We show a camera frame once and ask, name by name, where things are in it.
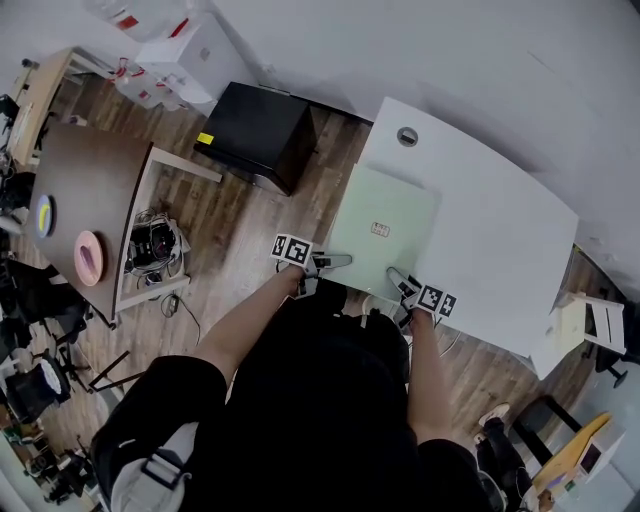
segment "wooden floor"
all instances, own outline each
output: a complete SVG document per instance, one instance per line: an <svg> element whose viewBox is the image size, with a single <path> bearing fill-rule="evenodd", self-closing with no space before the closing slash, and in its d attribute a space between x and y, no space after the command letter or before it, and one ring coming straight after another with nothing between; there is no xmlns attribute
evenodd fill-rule
<svg viewBox="0 0 640 512"><path fill-rule="evenodd" d="M61 111L81 115L90 126L150 138L157 146L224 175L222 183L215 184L166 171L156 199L158 208L178 220L192 246L188 272L193 280L183 299L199 319L203 333L273 274L273 261L266 254L276 233L324 241L351 168L370 131L368 125L357 120L313 109L318 146L296 193L285 198L254 188L194 153L192 145L204 124L204 118L197 113L166 112L160 107L146 111L97 78L88 80L82 88L65 84L59 98ZM13 238L12 248L21 261L46 265L28 238ZM607 288L607 282L576 254L566 287L597 295L602 287ZM438 327L437 331L443 351L457 332L445 327ZM122 378L144 370L157 356L189 353L196 339L197 328L183 307L167 319L158 302L148 302L123 312L120 325L113 332L99 320L92 320L80 336L78 347L98 371L130 350L131 356L114 372L115 378ZM46 344L38 330L33 350ZM562 405L570 406L593 366L581 358L582 351L583 348L576 349L544 382L538 382L510 353L461 334L458 343L443 357L452 387L456 439L471 447L478 417L503 401L513 405L514 414L543 393L551 393ZM86 372L87 381L91 376ZM171 414L171 404L167 404L167 414ZM71 400L47 410L42 420L53 447L60 450L74 447L76 435L89 443L106 416L100 398L76 386Z"/></svg>

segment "yellow object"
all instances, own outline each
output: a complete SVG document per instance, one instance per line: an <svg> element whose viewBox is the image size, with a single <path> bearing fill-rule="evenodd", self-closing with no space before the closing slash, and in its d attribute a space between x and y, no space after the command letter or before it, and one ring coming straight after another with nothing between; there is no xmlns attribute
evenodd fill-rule
<svg viewBox="0 0 640 512"><path fill-rule="evenodd" d="M587 447L589 439L604 427L607 422L611 420L611 417L611 414L605 412L588 425L582 427L582 429L573 436L573 439L538 471L538 474L533 477L533 486L538 493L541 493L545 489L549 489L554 495L562 492L564 486L576 476L578 460L580 460L580 455L582 455L582 452Z"/></svg>
<svg viewBox="0 0 640 512"><path fill-rule="evenodd" d="M203 142L204 144L211 144L213 142L213 135L209 135L207 133L200 133L200 135L198 135L198 142Z"/></svg>
<svg viewBox="0 0 640 512"><path fill-rule="evenodd" d="M51 209L51 206L48 204L43 204L42 208L40 208L40 231L44 231L44 220L47 217L47 212Z"/></svg>

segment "power cord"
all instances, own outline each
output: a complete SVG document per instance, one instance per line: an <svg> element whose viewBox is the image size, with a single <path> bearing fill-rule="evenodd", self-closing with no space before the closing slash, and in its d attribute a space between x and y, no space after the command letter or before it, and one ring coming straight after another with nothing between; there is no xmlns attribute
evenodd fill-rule
<svg viewBox="0 0 640 512"><path fill-rule="evenodd" d="M181 302L182 302L182 305L184 306L184 309L186 309L187 313L191 315L191 318L193 318L193 321L196 323L196 326L198 327L198 341L196 341L196 347L197 347L200 344L200 323L198 322L198 320L196 320L195 315L189 309L189 306L187 306L186 302L182 299L182 297L180 297L179 295L176 295L175 293L170 293L160 302L160 311L162 311L162 314L166 318L172 318L173 315L175 315L178 312L178 306L180 305Z"/></svg>

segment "black shirt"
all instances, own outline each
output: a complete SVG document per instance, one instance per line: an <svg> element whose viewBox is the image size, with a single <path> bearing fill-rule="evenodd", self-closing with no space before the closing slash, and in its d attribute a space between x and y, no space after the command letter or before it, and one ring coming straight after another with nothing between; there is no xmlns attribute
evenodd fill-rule
<svg viewBox="0 0 640 512"><path fill-rule="evenodd" d="M404 382L370 350L371 332L354 319L310 320L281 308L226 405L225 380L212 364L156 359L94 438L107 494L124 464L199 422L183 511L249 502L490 510L466 449L446 440L417 445Z"/></svg>

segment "sneaker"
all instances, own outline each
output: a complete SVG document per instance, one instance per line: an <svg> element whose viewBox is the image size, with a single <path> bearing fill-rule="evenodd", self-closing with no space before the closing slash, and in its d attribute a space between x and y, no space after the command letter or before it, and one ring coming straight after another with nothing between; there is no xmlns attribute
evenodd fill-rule
<svg viewBox="0 0 640 512"><path fill-rule="evenodd" d="M491 411L489 411L482 418L480 418L478 420L478 423L480 424L481 427L484 427L484 424L487 421L492 420L493 418L502 419L507 415L510 408L511 406L507 403L496 405L493 409L491 409Z"/></svg>

